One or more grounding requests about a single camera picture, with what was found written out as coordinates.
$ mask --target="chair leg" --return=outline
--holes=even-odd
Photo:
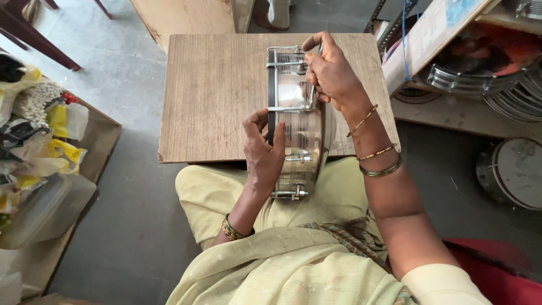
[[[96,2],[96,4],[100,7],[100,9],[102,9],[102,11],[104,12],[104,14],[109,17],[109,19],[113,19],[113,15],[111,15],[106,9],[105,9],[105,6],[100,2],[100,0],[94,0]]]
[[[59,8],[54,0],[40,0],[40,2],[50,10],[56,10]]]
[[[81,68],[81,66],[60,51],[28,22],[19,20],[3,9],[0,9],[0,28],[3,28],[9,34],[17,37],[68,69],[77,71]]]
[[[18,45],[21,49],[28,51],[27,45],[22,43],[19,39],[17,39],[17,37],[6,32],[4,29],[0,29],[0,34],[4,35],[4,37],[11,40],[11,42],[13,42],[14,44]]]

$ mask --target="bangle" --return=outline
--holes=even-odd
[[[222,232],[224,232],[228,240],[230,242],[233,242],[234,240],[247,238],[248,236],[241,235],[239,232],[235,231],[235,229],[231,227],[230,222],[228,221],[228,216],[230,216],[230,213],[226,214],[226,217],[222,221]],[[254,233],[256,232],[254,231],[254,228],[252,228],[250,235],[254,235]]]
[[[356,159],[357,159],[358,161],[361,161],[361,160],[365,160],[365,159],[368,159],[368,158],[372,158],[372,157],[374,157],[374,156],[378,156],[378,155],[380,155],[380,154],[385,153],[386,151],[388,151],[388,150],[394,148],[395,146],[397,146],[397,143],[394,143],[394,144],[392,144],[390,147],[388,147],[388,148],[386,148],[386,149],[384,149],[384,150],[381,150],[381,151],[379,151],[379,152],[376,152],[376,153],[374,153],[374,154],[372,154],[372,155],[369,155],[369,156],[366,156],[366,157],[363,157],[363,158],[356,158]]]
[[[376,107],[378,107],[378,104],[376,104],[373,109],[371,109],[371,111],[369,111],[369,113],[367,114],[367,116],[363,119],[363,121],[359,122],[359,124],[354,127],[354,129],[352,129],[352,131],[350,131],[348,133],[348,135],[346,135],[347,138],[349,138],[354,132],[356,132],[356,130],[358,130],[359,126],[363,124],[363,122],[365,122],[370,116],[371,114],[373,114],[373,112],[376,111]]]
[[[399,155],[399,158],[397,159],[397,162],[390,168],[386,168],[382,171],[368,171],[362,166],[359,166],[359,170],[365,175],[369,177],[382,177],[385,175],[389,175],[396,171],[399,167],[401,167],[401,164],[403,163],[403,160],[401,159],[401,155]]]

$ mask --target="white beads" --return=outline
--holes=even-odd
[[[13,103],[13,113],[31,122],[49,126],[46,122],[45,106],[60,97],[64,89],[54,82],[43,82],[27,88],[17,96]]]

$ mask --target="grey tiled floor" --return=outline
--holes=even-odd
[[[98,185],[99,199],[81,219],[48,292],[111,305],[164,304],[200,253],[173,187],[184,165],[157,161],[166,56],[129,0],[102,0],[113,21],[92,0],[56,1],[62,9],[43,10],[36,28],[81,71],[24,52],[3,37],[0,47],[38,66],[123,129]],[[420,11],[428,3],[420,1]],[[289,31],[360,32],[375,5],[298,0]],[[381,17],[395,18],[401,5],[388,0]],[[268,32],[253,23],[249,31]],[[439,234],[509,241],[542,270],[539,213],[496,205],[476,181],[475,159],[491,139],[405,122],[397,127],[403,157]]]

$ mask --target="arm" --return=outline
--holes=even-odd
[[[371,111],[361,81],[328,32],[309,37],[303,44],[308,51],[323,43],[322,56],[307,54],[308,81],[317,86],[318,98],[339,110],[350,130]],[[358,157],[371,155],[392,145],[384,124],[375,112],[352,135]],[[380,171],[397,162],[395,149],[360,161],[369,171]],[[401,279],[410,270],[433,263],[459,266],[442,243],[423,207],[418,189],[404,165],[382,177],[364,179],[369,207],[384,239],[393,274]]]
[[[273,146],[266,143],[266,134],[262,134],[266,125],[267,108],[256,111],[243,122],[247,134],[243,150],[247,158],[248,177],[228,217],[231,227],[243,236],[250,235],[256,217],[271,196],[284,164],[285,125],[280,123],[275,128]],[[228,237],[220,229],[211,247],[227,242]]]

